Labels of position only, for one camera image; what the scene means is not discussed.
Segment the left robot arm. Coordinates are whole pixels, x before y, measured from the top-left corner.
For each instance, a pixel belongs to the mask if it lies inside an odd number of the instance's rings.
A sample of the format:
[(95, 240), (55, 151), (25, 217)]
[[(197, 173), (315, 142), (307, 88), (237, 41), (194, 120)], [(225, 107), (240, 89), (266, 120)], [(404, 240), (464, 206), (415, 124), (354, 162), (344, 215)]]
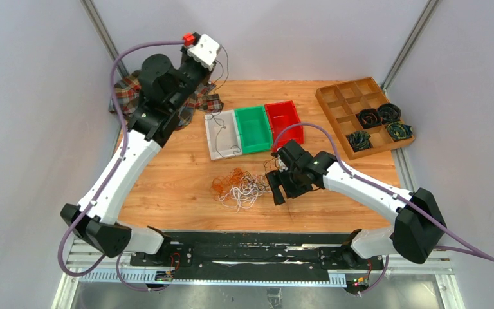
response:
[(118, 216), (133, 185), (148, 163), (163, 149), (179, 124), (179, 111), (214, 70), (221, 46), (207, 43), (181, 48), (181, 64), (175, 68), (163, 54), (142, 63), (138, 82), (138, 106), (129, 120), (119, 116), (123, 128), (121, 146), (89, 192), (60, 212), (68, 228), (59, 251), (72, 235), (104, 256), (143, 252), (156, 266), (166, 265), (171, 248), (165, 236), (150, 227), (130, 227)]

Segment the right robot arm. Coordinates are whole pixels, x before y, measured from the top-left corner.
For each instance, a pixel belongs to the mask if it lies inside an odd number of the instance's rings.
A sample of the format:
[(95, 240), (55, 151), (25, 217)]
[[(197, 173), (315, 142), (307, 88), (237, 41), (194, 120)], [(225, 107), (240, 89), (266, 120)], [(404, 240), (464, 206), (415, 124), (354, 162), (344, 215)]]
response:
[(439, 228), (445, 224), (443, 216), (434, 195), (426, 189), (410, 192), (385, 184), (326, 151), (313, 156), (294, 140), (272, 155), (282, 163), (282, 167), (266, 173), (275, 205), (323, 189), (367, 206), (390, 223), (387, 228), (351, 232), (330, 254), (339, 263), (359, 268), (370, 258), (399, 254), (423, 264), (444, 234)]

